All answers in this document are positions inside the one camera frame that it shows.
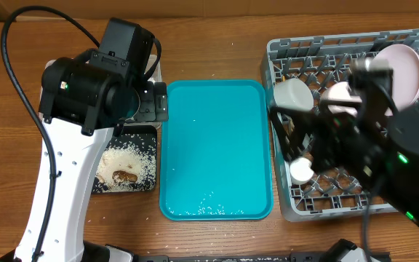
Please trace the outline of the pink bowl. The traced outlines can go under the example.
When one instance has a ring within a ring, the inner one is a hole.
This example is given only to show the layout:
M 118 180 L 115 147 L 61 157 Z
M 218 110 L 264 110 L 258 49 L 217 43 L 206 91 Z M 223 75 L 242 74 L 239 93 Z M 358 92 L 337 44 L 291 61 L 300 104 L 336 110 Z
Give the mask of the pink bowl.
M 362 99 L 358 95 L 351 95 L 350 91 L 351 88 L 349 87 L 348 82 L 338 82 L 337 84 L 332 85 L 326 91 L 324 91 L 320 97 L 320 100 L 339 100 L 360 103 Z M 328 106 L 328 108 L 334 114 L 347 112 L 352 116 L 357 115 L 357 110 L 352 107 L 331 105 Z

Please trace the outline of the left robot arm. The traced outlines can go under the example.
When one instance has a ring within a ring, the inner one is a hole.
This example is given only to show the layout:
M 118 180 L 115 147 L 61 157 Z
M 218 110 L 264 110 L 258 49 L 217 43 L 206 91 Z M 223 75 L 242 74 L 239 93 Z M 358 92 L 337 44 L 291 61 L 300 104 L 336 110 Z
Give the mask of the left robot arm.
M 167 87 L 152 82 L 159 40 L 136 23 L 111 19 L 95 48 L 61 57 L 41 78 L 30 114 L 42 147 L 31 213 L 5 261 L 133 261 L 113 245 L 84 240 L 84 224 L 101 156 L 122 130 L 168 119 Z

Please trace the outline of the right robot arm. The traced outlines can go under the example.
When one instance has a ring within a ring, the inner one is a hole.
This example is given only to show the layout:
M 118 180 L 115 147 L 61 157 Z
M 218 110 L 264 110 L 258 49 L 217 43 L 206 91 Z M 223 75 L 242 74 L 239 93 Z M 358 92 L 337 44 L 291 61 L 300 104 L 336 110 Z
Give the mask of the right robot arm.
M 274 106 L 270 118 L 284 159 L 298 158 L 312 135 L 314 172 L 344 168 L 419 227 L 419 103 L 386 118 L 382 135 L 378 119 L 387 108 L 324 100 L 317 114 Z

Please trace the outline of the grey bowl with food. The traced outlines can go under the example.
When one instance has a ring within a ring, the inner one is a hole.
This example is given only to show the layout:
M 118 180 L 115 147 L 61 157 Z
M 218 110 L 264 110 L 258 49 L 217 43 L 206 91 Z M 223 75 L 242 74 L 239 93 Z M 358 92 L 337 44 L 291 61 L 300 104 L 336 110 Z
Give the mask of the grey bowl with food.
M 288 79 L 274 86 L 274 101 L 278 107 L 310 111 L 314 99 L 308 86 L 299 79 Z

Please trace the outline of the white cup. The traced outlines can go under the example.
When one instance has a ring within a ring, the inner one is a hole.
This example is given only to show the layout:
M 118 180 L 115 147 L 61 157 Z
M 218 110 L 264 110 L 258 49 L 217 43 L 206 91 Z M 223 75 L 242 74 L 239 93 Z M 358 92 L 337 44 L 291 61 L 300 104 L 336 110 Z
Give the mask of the white cup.
M 305 157 L 299 157 L 290 163 L 290 177 L 292 184 L 303 185 L 312 179 L 314 171 L 311 169 L 311 161 Z

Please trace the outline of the large white plate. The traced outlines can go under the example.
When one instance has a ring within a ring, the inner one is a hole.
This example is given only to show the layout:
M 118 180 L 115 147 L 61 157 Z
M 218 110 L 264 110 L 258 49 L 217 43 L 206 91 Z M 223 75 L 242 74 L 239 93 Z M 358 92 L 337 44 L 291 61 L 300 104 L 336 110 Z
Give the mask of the large white plate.
M 386 59 L 394 70 L 392 99 L 399 111 L 419 98 L 419 54 L 404 44 L 393 44 L 375 58 Z

